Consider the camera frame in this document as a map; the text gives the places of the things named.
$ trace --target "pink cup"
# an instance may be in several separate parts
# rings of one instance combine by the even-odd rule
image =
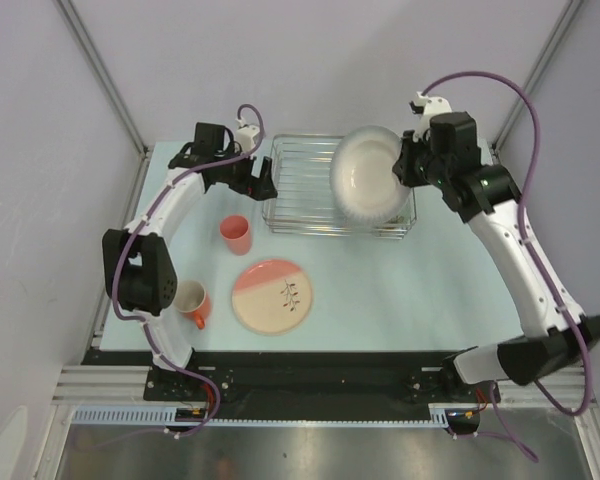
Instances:
[[[251,250],[251,229],[249,220],[242,215],[231,215],[220,223],[220,235],[227,247],[236,255],[244,255]]]

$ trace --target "orange mug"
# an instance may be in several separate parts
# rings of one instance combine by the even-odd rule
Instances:
[[[194,321],[200,330],[205,327],[206,320],[211,314],[209,293],[204,285],[195,280],[178,283],[173,306],[184,318]]]

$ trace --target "white bowl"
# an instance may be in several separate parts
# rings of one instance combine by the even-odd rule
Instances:
[[[348,218],[378,225],[400,213],[409,188],[391,169],[401,146],[398,135],[378,126],[358,128],[340,141],[331,160],[331,191]]]

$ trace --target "plate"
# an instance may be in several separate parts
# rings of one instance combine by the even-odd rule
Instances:
[[[265,260],[238,277],[233,310],[250,330],[281,335],[306,318],[313,302],[311,281],[302,268],[282,259]]]
[[[358,223],[378,225],[395,217],[409,198],[392,168],[402,142],[379,126],[358,128],[344,137],[331,160],[331,191],[337,207]]]

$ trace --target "cup handle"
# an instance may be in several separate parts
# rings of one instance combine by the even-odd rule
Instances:
[[[200,315],[198,312],[193,312],[193,318],[198,328],[202,330],[206,325],[204,318],[202,318],[202,315]]]

